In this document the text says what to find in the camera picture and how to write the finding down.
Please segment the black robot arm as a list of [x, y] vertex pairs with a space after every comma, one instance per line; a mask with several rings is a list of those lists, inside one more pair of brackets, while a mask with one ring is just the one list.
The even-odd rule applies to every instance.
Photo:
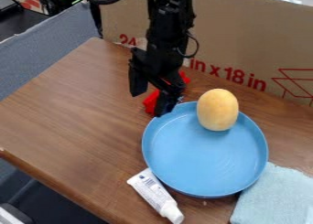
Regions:
[[[39, 0], [43, 11], [51, 16], [82, 1], [90, 2], [94, 23], [98, 27], [102, 26], [100, 7], [121, 0]], [[133, 96], [145, 93], [149, 86], [160, 90], [153, 114], [162, 116], [173, 111], [187, 89], [179, 70], [184, 60], [191, 57], [187, 49], [193, 39], [191, 29], [196, 14], [193, 0], [148, 0], [148, 5], [148, 47], [132, 48], [129, 83]]]

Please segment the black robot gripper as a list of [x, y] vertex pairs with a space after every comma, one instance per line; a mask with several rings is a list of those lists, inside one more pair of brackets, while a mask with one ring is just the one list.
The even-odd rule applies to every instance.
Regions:
[[130, 93], [134, 97], [144, 94], [149, 83], [161, 90], [154, 107], [157, 117], [171, 113], [184, 100], [185, 84], [179, 69], [184, 59], [196, 55], [196, 53], [187, 54], [195, 18], [191, 6], [154, 7], [146, 35], [148, 49], [132, 49]]

